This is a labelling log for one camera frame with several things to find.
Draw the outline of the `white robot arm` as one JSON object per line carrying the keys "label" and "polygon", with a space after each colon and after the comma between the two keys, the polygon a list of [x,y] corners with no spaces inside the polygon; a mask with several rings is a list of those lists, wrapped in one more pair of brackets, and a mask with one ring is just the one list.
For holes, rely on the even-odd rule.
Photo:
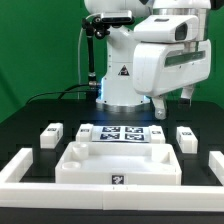
{"label": "white robot arm", "polygon": [[90,34],[107,40],[107,72],[97,106],[132,112],[153,104],[166,117],[165,95],[180,89],[191,103],[194,85],[208,78],[206,37],[210,0],[84,0]]}

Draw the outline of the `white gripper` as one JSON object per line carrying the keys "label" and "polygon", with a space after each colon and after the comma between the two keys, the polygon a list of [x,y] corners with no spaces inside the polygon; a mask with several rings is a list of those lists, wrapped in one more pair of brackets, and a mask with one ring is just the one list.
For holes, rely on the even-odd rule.
{"label": "white gripper", "polygon": [[184,87],[179,104],[190,106],[195,89],[192,84],[208,78],[210,64],[209,40],[200,42],[196,52],[185,52],[183,43],[140,43],[134,51],[133,87],[138,94],[153,97],[155,117],[164,120],[166,100],[162,94]]}

